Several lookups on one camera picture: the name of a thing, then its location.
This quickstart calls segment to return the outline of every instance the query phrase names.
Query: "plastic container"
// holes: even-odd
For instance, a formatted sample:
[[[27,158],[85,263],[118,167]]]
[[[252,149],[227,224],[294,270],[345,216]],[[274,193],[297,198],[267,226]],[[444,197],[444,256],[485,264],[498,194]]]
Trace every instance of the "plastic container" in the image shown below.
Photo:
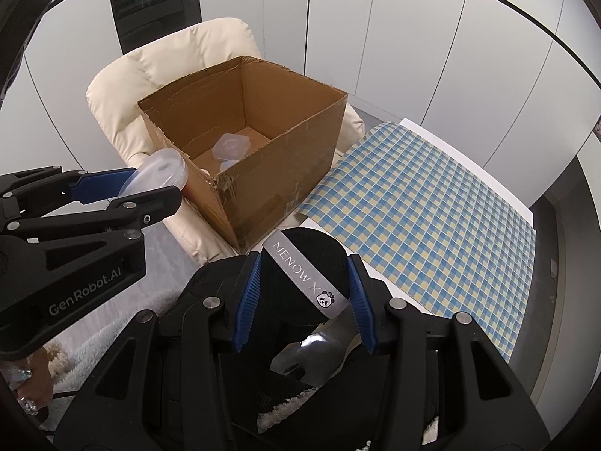
[[[229,161],[223,161],[221,163],[221,167],[220,167],[220,172],[224,172],[225,170],[227,170],[230,166],[235,165],[236,163],[239,163],[239,161],[237,159],[230,159]]]
[[[0,361],[0,375],[7,382],[11,391],[16,390],[31,378],[31,374],[28,361],[25,365],[12,363],[11,361]]]
[[[213,146],[217,161],[241,160],[251,147],[251,140],[240,134],[223,134]]]
[[[180,190],[187,182],[187,166],[175,149],[160,149],[148,156],[135,173],[123,184],[120,197],[176,186]]]

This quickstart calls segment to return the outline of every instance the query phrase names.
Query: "gray floor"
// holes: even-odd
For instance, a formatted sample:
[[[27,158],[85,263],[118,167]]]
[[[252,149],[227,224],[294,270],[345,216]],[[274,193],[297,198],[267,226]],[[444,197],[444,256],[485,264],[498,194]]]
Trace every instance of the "gray floor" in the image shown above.
[[[380,119],[374,117],[373,115],[370,115],[367,112],[364,112],[363,110],[359,110],[356,107],[353,108],[355,109],[359,117],[363,119],[363,122],[365,122],[366,133],[373,129],[375,126],[379,126],[382,123]]]
[[[529,394],[539,377],[549,345],[557,297],[557,277],[553,279],[551,276],[551,260],[557,262],[559,256],[557,220],[551,202],[541,197],[530,210],[536,230],[534,270],[522,328],[509,361],[509,366]]]

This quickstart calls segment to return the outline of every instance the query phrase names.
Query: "cushioned chair backrest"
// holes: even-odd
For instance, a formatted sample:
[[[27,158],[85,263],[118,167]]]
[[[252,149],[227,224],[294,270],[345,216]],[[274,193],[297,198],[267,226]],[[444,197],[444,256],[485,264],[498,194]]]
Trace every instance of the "cushioned chair backrest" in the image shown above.
[[[88,87],[89,108],[125,163],[138,167],[154,148],[137,102],[178,78],[238,56],[261,57],[242,20],[193,25],[109,64]]]

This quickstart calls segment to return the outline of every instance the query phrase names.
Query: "hexagonal plastic container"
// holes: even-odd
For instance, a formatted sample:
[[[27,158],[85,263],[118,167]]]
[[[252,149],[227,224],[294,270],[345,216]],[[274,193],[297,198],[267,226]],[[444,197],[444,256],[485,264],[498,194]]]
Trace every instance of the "hexagonal plastic container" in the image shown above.
[[[240,134],[223,134],[213,146],[218,161],[241,160],[251,147],[251,140]]]

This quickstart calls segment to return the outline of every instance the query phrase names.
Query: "fabric strap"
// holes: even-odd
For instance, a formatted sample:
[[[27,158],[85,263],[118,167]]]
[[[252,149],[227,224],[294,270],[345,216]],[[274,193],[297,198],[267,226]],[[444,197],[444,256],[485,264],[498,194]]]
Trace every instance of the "fabric strap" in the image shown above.
[[[281,230],[276,230],[265,239],[263,249],[327,318],[334,319],[346,309],[349,300],[302,255]]]

